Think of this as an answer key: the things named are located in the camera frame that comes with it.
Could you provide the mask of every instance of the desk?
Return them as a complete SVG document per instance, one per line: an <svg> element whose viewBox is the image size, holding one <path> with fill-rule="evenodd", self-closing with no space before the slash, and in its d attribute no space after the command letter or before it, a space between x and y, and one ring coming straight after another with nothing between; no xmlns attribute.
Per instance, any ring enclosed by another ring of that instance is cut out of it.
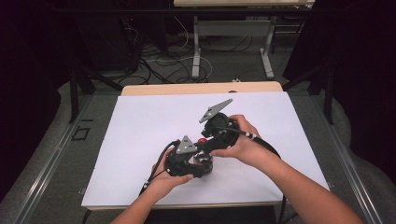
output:
<svg viewBox="0 0 396 224"><path fill-rule="evenodd" d="M229 98L233 102L223 113L246 115L283 160L328 188L290 98L278 83L131 86L117 101L82 206L90 210L128 206L164 146L184 134L202 137L204 126L198 119L206 107ZM281 198L275 184L256 169L235 159L215 158L210 175L175 188L155 207L266 205Z"/></svg>
<svg viewBox="0 0 396 224"><path fill-rule="evenodd" d="M279 7L313 5L315 0L175 0L176 7ZM191 77L198 78L201 50L200 35L254 35L266 36L264 48L260 49L262 64L268 79L274 79L274 72L268 58L269 48L276 26L276 17L269 21L198 21L194 17L194 58Z"/></svg>

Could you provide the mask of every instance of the right hand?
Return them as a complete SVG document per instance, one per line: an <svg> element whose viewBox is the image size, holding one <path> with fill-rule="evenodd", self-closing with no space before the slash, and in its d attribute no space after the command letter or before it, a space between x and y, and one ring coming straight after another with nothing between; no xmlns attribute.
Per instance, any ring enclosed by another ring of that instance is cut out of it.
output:
<svg viewBox="0 0 396 224"><path fill-rule="evenodd" d="M251 125L243 115L232 115L230 119L235 120L241 131L247 133L254 133L258 137L260 137L259 132L257 129ZM236 141L235 145L229 147L227 149L216 149L211 152L213 156L217 157L232 157L240 160L244 164L251 165L257 167L258 162L262 162L258 160L258 156L261 153L267 153L268 151L265 147L260 146L259 144L253 142L246 136L240 134L238 140Z"/></svg>

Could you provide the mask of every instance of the white sheet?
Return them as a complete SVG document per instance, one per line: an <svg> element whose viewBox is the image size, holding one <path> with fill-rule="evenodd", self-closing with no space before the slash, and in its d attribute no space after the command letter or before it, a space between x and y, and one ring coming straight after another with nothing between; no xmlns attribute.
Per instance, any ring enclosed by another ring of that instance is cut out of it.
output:
<svg viewBox="0 0 396 224"><path fill-rule="evenodd" d="M288 164L328 189L285 92L120 96L82 206L127 206L137 196L163 148L186 134L201 138L198 120L227 99L221 112L244 114ZM157 205L262 203L282 193L264 174L235 159L214 159L213 172L175 188Z"/></svg>

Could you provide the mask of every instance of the dark background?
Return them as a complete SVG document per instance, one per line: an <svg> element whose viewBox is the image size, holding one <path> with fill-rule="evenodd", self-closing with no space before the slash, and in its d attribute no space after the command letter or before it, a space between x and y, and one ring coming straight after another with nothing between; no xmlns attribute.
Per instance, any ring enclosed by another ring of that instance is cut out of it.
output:
<svg viewBox="0 0 396 224"><path fill-rule="evenodd" d="M51 3L67 7L70 1ZM337 54L340 60L335 69L334 97L351 122L351 149L396 182L396 78L393 68L396 64L393 33L396 20L390 1L355 3L366 8L361 12L361 21L350 27L351 32L347 34L350 38L346 39L351 41ZM315 7L347 7L347 4L318 0ZM78 62L97 69L97 65L102 64L100 60L105 60L92 57L87 36L81 34L75 21L67 17L52 19L53 15L43 12L36 1L1 2L1 199L50 126L61 100L57 89L68 81L71 64ZM293 80L321 63L347 20L349 18L309 18L290 57L285 77ZM152 22L155 21L164 22L167 28L166 20L157 18ZM59 22L62 29L53 29L54 22ZM106 24L101 26L100 22L95 29L103 35L116 32L108 31ZM62 32L67 33L66 39L60 38ZM114 35L112 44L122 49L123 35ZM105 48L106 43L97 46ZM112 65L109 69L125 67L122 59Z"/></svg>

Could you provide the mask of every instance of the table leg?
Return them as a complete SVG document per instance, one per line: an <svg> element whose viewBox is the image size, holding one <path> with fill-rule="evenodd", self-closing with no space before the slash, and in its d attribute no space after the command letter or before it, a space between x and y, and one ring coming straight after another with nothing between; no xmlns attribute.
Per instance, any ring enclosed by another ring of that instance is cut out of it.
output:
<svg viewBox="0 0 396 224"><path fill-rule="evenodd" d="M192 78L199 77L199 67L201 61L201 49L199 48L198 18L194 17L194 59L192 61Z"/></svg>
<svg viewBox="0 0 396 224"><path fill-rule="evenodd" d="M271 67L270 60L268 58L268 52L271 48L271 41L272 41L272 38L273 38L274 32L275 32L275 26L276 26L276 17L272 17L271 25L270 25L270 28L268 31L268 36L266 37L266 40L265 40L264 49L260 49L260 54L262 56L262 64L264 65L264 70L265 70L265 75L270 80L273 80L275 78L274 72Z"/></svg>

